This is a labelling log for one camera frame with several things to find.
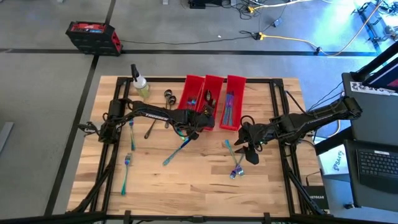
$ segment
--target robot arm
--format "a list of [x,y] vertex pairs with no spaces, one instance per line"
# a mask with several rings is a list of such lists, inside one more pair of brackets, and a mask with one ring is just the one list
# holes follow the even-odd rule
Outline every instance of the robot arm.
[[[316,130],[326,124],[339,119],[356,119],[361,116],[362,109],[354,98],[343,97],[330,105],[323,106],[302,114],[291,113],[270,119],[269,124],[256,124],[249,116],[241,119],[239,139],[235,146],[248,143],[248,146],[237,150],[245,153],[246,160],[258,164],[259,158],[256,151],[262,151],[262,144],[267,144],[273,139],[282,140],[283,143],[296,144],[309,131]],[[252,124],[242,123],[245,117],[252,119]]]
[[[126,106],[131,110],[124,115]],[[136,116],[159,119],[172,125],[174,131],[177,129],[187,132],[187,136],[195,140],[199,137],[204,127],[214,127],[215,121],[213,108],[206,105],[201,113],[194,110],[167,110],[158,106],[145,104],[141,101],[132,101],[128,98],[112,100],[109,104],[109,111],[105,113],[104,123],[98,130],[92,122],[79,124],[79,128],[86,134],[98,134],[99,142],[113,144],[117,141],[121,127]]]

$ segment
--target wooden table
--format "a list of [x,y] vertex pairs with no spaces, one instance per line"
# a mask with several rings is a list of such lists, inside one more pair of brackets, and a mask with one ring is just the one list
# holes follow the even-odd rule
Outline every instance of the wooden table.
[[[108,111],[117,77],[101,77],[91,120],[103,122],[102,114]],[[299,81],[283,79],[285,89],[290,91],[303,106]],[[177,102],[183,83],[150,83],[151,96],[146,103],[165,106],[163,92],[171,89]],[[288,217],[287,197],[280,163],[278,142],[271,141],[259,153],[260,163],[252,165],[243,160],[245,176],[232,180],[229,174],[234,162],[222,142],[229,139],[233,144],[238,132],[220,129],[219,123],[225,100],[226,84],[219,100],[216,126],[213,131],[204,131],[196,141],[190,142],[169,165],[163,161],[181,145],[182,140],[172,130],[165,129],[164,122],[157,121],[149,139],[144,139],[153,120],[134,118],[134,137],[137,149],[132,154],[132,164],[127,178],[127,194],[121,195],[125,165],[124,158],[131,151],[129,125],[122,131],[118,159],[114,173],[108,214],[124,214],[131,210],[134,215],[206,215],[228,217],[261,217],[269,212],[272,217]],[[140,100],[131,87],[130,98]],[[282,111],[277,95],[279,111]],[[299,113],[289,99],[290,112]],[[251,115],[257,123],[268,123],[274,117],[271,92],[264,83],[247,83],[243,100],[243,115]],[[100,159],[102,144],[95,135],[87,136],[69,199],[68,210],[75,208],[93,186]],[[302,180],[319,170],[314,149],[309,144],[299,144],[298,163]],[[322,185],[320,175],[309,178],[311,185]],[[297,191],[292,185],[295,211],[300,212]],[[104,187],[99,195],[101,209]]]

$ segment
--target red toolbox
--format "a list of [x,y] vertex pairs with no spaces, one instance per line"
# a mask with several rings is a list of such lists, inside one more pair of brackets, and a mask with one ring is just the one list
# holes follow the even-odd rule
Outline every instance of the red toolbox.
[[84,54],[119,56],[122,44],[114,27],[102,22],[71,22],[66,31],[72,43]]
[[[178,104],[178,109],[192,109],[199,110],[198,107],[198,97],[201,95],[203,84],[205,82],[205,77],[200,77],[197,75],[187,75],[185,79],[184,89],[182,91],[181,100]],[[192,105],[188,104],[188,100],[195,100],[196,103]]]
[[213,112],[214,119],[216,119],[218,98],[220,97],[220,92],[223,87],[224,78],[215,75],[206,75],[205,83],[203,84],[203,89],[201,91],[200,97],[197,103],[197,111],[200,111],[205,105],[205,95],[207,91],[210,91],[211,98],[216,101],[215,108]]
[[[225,98],[223,113],[221,114],[220,128],[232,131],[237,131],[239,129],[239,126],[241,125],[240,120],[242,117],[242,103],[245,84],[246,78],[228,75],[226,86],[227,97]],[[225,116],[227,104],[232,105],[230,112],[231,116]]]

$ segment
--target concrete floor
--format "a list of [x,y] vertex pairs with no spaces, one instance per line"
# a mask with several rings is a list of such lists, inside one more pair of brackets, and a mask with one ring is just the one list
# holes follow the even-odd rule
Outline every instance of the concrete floor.
[[[0,49],[73,49],[65,35],[70,21],[105,20],[110,1],[23,1],[0,4]],[[269,1],[269,4],[280,2]],[[261,27],[279,17],[282,8],[264,10]],[[334,12],[341,16],[330,19]],[[339,51],[354,36],[362,23],[352,8],[322,1],[287,6],[278,27],[267,34],[311,40],[327,51]],[[239,19],[234,9],[209,7],[184,9],[180,0],[117,0],[111,25],[119,38],[145,42],[195,42],[239,37],[239,30],[257,31],[259,17]],[[347,51],[373,52],[365,31]],[[124,44],[125,49],[166,50],[278,50],[312,51],[311,46],[286,40],[251,39],[199,45]],[[5,121],[15,126],[0,154],[0,219],[42,215],[58,171],[68,133],[83,91],[92,56],[80,54],[8,54],[0,52],[0,126]],[[340,81],[342,72],[357,71],[372,57],[251,56],[251,55],[156,55],[131,54],[100,57],[81,122],[90,111],[102,75],[130,75],[136,63],[144,75],[215,74],[247,77],[297,77],[305,106],[309,108]],[[334,132],[336,124],[319,131]],[[78,133],[55,206],[65,211],[77,168],[83,135]],[[331,212],[337,217],[396,222],[398,213],[371,208],[345,210],[352,200],[349,184],[325,180]]]

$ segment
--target red battery pack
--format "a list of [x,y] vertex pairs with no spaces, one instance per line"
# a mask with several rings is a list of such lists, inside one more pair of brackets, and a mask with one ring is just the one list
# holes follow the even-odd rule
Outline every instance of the red battery pack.
[[119,56],[122,45],[114,27],[101,22],[71,22],[66,31],[84,54]]

